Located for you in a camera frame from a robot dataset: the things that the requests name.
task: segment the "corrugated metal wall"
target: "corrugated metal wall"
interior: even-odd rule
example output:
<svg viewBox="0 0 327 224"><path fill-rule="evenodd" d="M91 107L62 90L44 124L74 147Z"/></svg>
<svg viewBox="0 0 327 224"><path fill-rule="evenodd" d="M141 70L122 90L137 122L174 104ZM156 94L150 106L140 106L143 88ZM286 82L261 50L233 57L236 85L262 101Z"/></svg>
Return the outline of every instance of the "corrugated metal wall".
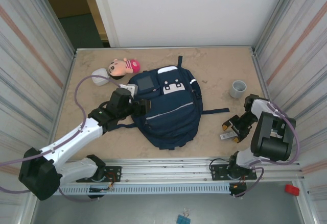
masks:
<svg viewBox="0 0 327 224"><path fill-rule="evenodd" d="M300 163L327 223L327 1L288 0L257 48L270 98L297 120Z"/></svg>
<svg viewBox="0 0 327 224"><path fill-rule="evenodd" d="M48 144L74 50L44 0L0 0L0 161ZM20 165L0 185L22 190ZM25 194L0 192L0 223L15 220Z"/></svg>

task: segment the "blue clip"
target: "blue clip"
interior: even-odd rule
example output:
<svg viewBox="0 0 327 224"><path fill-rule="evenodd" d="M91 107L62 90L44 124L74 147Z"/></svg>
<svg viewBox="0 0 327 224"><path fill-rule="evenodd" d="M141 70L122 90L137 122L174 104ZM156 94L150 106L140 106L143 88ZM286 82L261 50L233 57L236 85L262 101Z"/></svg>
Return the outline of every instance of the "blue clip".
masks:
<svg viewBox="0 0 327 224"><path fill-rule="evenodd" d="M177 224L190 224L191 219L189 219L185 216L182 216L182 215L178 215L176 223Z"/></svg>

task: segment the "small cup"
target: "small cup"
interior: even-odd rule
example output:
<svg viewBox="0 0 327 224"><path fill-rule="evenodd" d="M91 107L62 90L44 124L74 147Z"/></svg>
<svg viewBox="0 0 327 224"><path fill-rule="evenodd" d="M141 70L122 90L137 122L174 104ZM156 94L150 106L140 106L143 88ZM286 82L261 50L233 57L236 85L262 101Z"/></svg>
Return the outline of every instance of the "small cup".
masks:
<svg viewBox="0 0 327 224"><path fill-rule="evenodd" d="M229 90L229 94L233 98L240 98L245 92L247 86L241 80L235 80Z"/></svg>

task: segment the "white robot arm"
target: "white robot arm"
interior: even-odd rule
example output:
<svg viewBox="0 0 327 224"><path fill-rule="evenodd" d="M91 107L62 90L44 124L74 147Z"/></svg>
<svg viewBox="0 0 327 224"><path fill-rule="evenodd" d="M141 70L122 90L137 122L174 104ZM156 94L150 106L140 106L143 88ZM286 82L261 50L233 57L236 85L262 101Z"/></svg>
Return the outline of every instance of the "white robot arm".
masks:
<svg viewBox="0 0 327 224"><path fill-rule="evenodd" d="M34 148L26 151L24 158L48 151L52 152L33 160L24 161L20 168L19 180L40 200L46 200L52 196L60 185L81 178L100 180L105 174L105 163L95 155L89 155L73 163L66 163L66 161L91 141L115 129L119 120L129 115L146 114L151 108L151 104L146 100L131 101L136 91L136 86L132 89L120 86L112 93L110 101L102 103L89 113L83 127L82 123L39 151Z"/></svg>

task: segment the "plush toy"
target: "plush toy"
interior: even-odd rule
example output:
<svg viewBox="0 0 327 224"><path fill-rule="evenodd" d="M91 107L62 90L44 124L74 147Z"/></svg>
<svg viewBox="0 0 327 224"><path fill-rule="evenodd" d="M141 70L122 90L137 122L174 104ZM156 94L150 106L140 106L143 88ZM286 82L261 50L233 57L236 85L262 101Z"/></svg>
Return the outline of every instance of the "plush toy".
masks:
<svg viewBox="0 0 327 224"><path fill-rule="evenodd" d="M124 58L123 61L114 59L108 67L108 72L113 79L119 80L127 73L139 72L140 68L141 66L136 59L127 60Z"/></svg>

